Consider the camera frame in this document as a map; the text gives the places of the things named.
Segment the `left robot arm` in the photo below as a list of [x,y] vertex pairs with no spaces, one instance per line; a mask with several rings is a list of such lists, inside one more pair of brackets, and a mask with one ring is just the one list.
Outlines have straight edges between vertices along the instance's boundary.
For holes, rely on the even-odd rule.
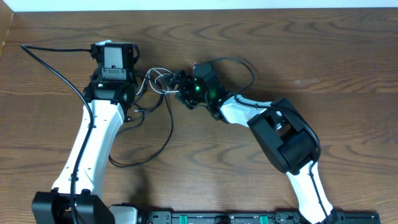
[[37,192],[32,212],[37,223],[138,223],[138,209],[102,201],[110,150],[134,102],[136,44],[110,40],[91,45],[98,68],[78,96],[83,117],[69,158],[49,192]]

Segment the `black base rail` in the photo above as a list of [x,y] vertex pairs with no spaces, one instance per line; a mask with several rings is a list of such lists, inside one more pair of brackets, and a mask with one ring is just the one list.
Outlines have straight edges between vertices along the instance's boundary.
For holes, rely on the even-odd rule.
[[127,203],[112,205],[116,223],[132,224],[305,224],[299,212],[178,212],[171,209],[143,210]]

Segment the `clear tape strip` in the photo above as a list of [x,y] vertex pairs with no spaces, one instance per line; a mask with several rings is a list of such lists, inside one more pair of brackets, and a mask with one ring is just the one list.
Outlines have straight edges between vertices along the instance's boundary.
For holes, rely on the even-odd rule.
[[297,85],[312,85],[319,83],[320,81],[316,78],[309,78],[309,79],[301,79],[301,80],[295,80],[294,83]]

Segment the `cardboard panel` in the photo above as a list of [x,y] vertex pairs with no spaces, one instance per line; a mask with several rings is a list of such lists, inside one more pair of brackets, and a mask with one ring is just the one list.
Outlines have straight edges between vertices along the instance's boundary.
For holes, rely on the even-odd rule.
[[11,8],[1,0],[0,3],[0,53],[2,55],[6,44],[11,24],[14,18],[14,12]]

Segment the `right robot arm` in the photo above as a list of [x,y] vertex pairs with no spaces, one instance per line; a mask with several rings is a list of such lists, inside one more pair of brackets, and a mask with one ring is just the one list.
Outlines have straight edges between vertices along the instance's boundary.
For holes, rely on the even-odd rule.
[[331,223],[333,206],[318,172],[320,141],[289,101],[245,99],[226,90],[215,72],[189,75],[179,70],[161,82],[176,89],[177,98],[188,109],[204,106],[216,120],[249,128],[269,162],[289,178],[304,219]]

